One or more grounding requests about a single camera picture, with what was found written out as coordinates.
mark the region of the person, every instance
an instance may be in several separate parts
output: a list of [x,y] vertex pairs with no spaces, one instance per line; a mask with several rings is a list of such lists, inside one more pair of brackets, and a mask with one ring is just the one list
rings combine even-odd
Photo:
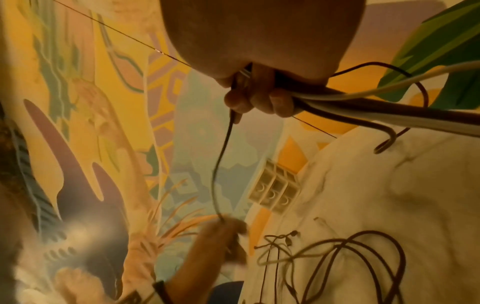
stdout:
[[[360,25],[366,0],[161,0],[168,38],[189,65],[229,88],[225,104],[239,123],[253,108],[280,117],[296,113],[289,93],[275,88],[275,75],[326,85]],[[251,64],[251,78],[239,71]],[[244,222],[227,218],[207,225],[184,264],[166,283],[154,284],[165,304],[205,304],[225,262],[246,263],[238,245]],[[126,298],[122,304],[130,303]]]

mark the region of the black wristband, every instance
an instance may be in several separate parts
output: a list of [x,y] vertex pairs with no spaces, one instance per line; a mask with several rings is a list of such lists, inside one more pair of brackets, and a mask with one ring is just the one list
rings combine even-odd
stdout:
[[174,304],[169,294],[167,293],[167,290],[165,289],[164,281],[156,282],[152,286],[165,304]]

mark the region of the mural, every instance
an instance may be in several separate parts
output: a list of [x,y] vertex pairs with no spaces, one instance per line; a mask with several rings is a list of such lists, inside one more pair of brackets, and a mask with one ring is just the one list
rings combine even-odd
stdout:
[[[372,1],[340,69],[383,61],[419,74],[477,59],[480,2],[453,4]],[[226,90],[165,55],[179,57],[157,1],[15,0],[0,9],[0,98],[33,202],[17,298],[112,303],[168,279],[199,225],[215,218],[210,178],[229,122]],[[477,76],[425,81],[431,106],[476,109]],[[369,67],[329,86],[354,92],[401,79]],[[414,87],[381,97],[421,104]],[[354,128],[297,118],[244,115],[219,169],[220,208],[248,222],[250,253],[270,217],[246,199],[264,159],[300,172]],[[218,282],[239,278],[226,269]]]

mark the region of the marble table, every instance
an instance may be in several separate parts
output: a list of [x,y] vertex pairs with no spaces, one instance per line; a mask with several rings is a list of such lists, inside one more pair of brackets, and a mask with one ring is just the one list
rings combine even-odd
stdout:
[[[480,303],[480,139],[416,129],[374,155],[374,147],[384,139],[380,132],[356,128],[320,151],[303,172],[300,198],[285,214],[272,216],[264,233],[298,230],[300,236],[291,238],[291,250],[297,252],[321,239],[379,230],[405,250],[400,286],[405,303]],[[397,268],[399,255],[389,242],[374,236],[359,240]],[[257,251],[249,261],[239,303],[259,302],[265,267],[256,264]],[[373,255],[365,255],[385,295],[391,280]],[[275,259],[277,250],[270,256]],[[295,262],[300,298],[318,261]],[[275,302],[275,271],[275,265],[268,266],[262,303]],[[320,273],[312,292],[322,278]],[[277,286],[278,303],[295,302],[282,282]],[[343,250],[315,303],[376,302],[367,267]]]

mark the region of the hand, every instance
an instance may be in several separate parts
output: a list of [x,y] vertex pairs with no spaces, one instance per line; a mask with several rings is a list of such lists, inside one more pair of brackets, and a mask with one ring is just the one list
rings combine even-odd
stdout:
[[222,265],[246,264],[247,254],[238,242],[247,225],[238,219],[212,222],[198,234],[185,262],[165,288],[173,304],[204,304]]
[[236,80],[236,88],[225,95],[225,104],[235,111],[234,123],[239,123],[242,114],[257,108],[267,114],[290,117],[295,114],[294,101],[290,93],[275,88],[275,70],[260,64],[252,64],[251,78],[237,73],[226,79],[217,80],[224,88],[229,88]]

